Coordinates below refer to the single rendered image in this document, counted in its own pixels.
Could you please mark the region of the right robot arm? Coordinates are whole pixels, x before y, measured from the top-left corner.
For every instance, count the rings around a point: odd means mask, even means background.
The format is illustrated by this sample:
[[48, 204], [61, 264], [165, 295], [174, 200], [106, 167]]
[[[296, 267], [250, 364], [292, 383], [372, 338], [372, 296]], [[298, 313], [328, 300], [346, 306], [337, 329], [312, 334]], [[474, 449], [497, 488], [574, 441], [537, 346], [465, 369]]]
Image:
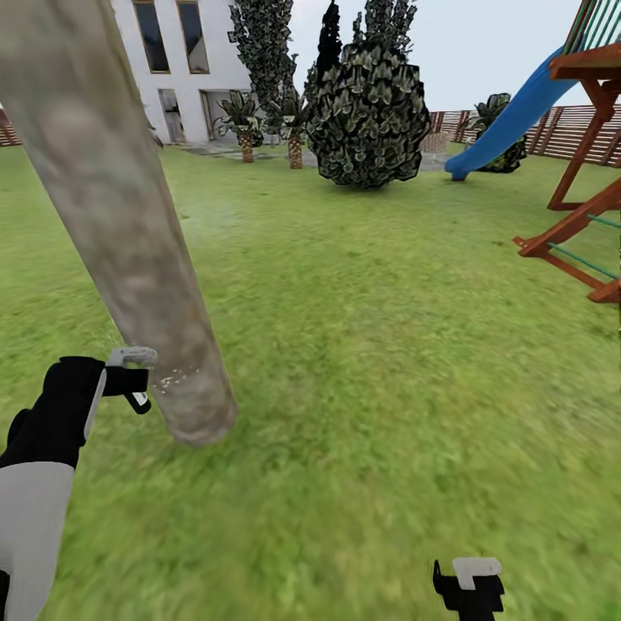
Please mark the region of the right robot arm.
[[492, 612], [502, 612], [499, 595], [504, 593], [499, 578], [502, 563], [497, 557], [457, 557], [456, 577], [441, 575], [435, 562], [433, 582], [445, 607], [457, 610], [461, 621], [494, 621]]

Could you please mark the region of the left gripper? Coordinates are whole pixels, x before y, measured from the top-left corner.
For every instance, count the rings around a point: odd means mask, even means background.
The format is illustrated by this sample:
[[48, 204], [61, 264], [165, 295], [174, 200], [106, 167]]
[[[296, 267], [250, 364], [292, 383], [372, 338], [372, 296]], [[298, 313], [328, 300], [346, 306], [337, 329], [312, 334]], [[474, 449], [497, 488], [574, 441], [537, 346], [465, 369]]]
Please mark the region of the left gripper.
[[148, 367], [121, 368], [113, 367], [116, 370], [118, 383], [107, 396], [118, 396], [127, 392], [146, 392], [148, 384]]

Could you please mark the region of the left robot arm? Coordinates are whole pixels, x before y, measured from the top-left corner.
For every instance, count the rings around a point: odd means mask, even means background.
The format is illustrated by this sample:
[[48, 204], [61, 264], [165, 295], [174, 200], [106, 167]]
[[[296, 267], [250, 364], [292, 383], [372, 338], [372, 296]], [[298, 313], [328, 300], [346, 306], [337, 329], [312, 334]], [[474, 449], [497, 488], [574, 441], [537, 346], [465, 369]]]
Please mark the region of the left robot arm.
[[[53, 589], [78, 449], [105, 396], [146, 392], [148, 347], [113, 348], [108, 361], [65, 356], [51, 365], [32, 410], [16, 415], [0, 455], [0, 621], [36, 621]], [[106, 366], [106, 367], [105, 367]]]

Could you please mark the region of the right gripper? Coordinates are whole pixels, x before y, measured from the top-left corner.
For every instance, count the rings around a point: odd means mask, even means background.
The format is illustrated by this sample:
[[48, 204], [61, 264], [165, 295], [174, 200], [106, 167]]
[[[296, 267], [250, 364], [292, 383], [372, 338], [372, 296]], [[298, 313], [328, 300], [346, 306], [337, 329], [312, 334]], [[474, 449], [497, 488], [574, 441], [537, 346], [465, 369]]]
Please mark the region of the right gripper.
[[457, 610], [460, 619], [462, 614], [469, 608], [478, 608], [494, 618], [492, 612], [502, 612], [503, 603], [499, 595], [504, 593], [502, 581], [499, 575], [474, 576], [475, 590], [461, 590], [457, 577], [441, 575], [439, 561], [435, 562], [433, 582], [436, 591], [442, 594], [445, 607], [448, 610]]

